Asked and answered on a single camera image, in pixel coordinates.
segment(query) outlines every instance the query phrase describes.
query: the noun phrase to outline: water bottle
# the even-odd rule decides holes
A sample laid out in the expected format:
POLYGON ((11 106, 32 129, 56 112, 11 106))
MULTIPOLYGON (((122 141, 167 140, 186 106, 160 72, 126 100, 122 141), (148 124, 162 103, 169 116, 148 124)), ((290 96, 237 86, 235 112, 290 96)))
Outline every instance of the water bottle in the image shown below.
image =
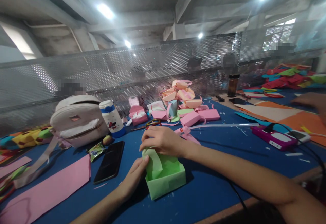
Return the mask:
POLYGON ((114 138, 119 138, 126 134, 126 129, 123 126, 119 112, 112 101, 107 100, 100 103, 99 108, 102 112, 102 117, 114 138))

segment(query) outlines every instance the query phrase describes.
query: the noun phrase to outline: person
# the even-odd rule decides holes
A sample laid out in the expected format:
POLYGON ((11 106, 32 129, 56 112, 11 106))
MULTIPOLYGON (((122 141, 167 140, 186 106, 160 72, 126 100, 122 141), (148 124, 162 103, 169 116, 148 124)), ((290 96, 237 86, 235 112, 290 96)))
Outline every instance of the person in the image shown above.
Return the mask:
MULTIPOLYGON (((322 224, 326 208, 291 179, 242 158, 179 137, 172 129, 150 126, 139 151, 156 147, 160 154, 186 158, 224 175, 252 195, 273 204, 289 224, 322 224)), ((134 192, 149 158, 137 159, 119 187, 72 223, 103 223, 134 192)))

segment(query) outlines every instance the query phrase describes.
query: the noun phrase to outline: hand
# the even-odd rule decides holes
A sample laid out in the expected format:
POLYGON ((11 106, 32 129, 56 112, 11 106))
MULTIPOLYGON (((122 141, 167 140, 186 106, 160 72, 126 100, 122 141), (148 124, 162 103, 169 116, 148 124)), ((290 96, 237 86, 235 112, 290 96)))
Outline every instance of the hand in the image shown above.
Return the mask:
POLYGON ((145 157, 145 159, 136 159, 132 167, 130 168, 128 174, 126 175, 125 179, 122 181, 122 183, 120 183, 120 185, 116 189, 125 201, 128 200, 135 192, 135 189, 137 188, 143 176, 148 162, 148 155, 145 157))
POLYGON ((182 139, 170 128, 164 126, 150 126, 145 130, 142 142, 139 151, 155 146, 156 152, 176 157, 185 157, 187 144, 193 143, 182 139))

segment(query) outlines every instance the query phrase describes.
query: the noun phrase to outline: smartphone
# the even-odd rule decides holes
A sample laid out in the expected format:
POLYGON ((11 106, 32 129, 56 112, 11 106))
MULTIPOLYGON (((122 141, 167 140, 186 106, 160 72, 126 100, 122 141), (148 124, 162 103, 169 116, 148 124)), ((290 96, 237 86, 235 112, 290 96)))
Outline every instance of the smartphone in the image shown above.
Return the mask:
POLYGON ((111 144, 102 160, 102 163, 96 173, 94 184, 105 182, 118 175, 121 157, 125 146, 124 141, 111 144))
POLYGON ((231 98, 229 99, 229 101, 233 104, 242 104, 242 105, 254 105, 252 103, 249 103, 248 101, 245 101, 243 99, 240 98, 231 98))

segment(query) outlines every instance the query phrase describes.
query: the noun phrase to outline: food wrapper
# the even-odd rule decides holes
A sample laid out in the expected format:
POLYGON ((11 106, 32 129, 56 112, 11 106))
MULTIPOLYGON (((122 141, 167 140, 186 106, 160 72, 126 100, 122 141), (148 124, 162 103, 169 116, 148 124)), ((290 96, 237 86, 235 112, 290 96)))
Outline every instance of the food wrapper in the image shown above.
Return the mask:
POLYGON ((93 148, 91 148, 88 151, 91 156, 91 162, 93 162, 94 159, 98 158, 103 152, 105 152, 105 147, 102 145, 102 143, 98 143, 93 148))

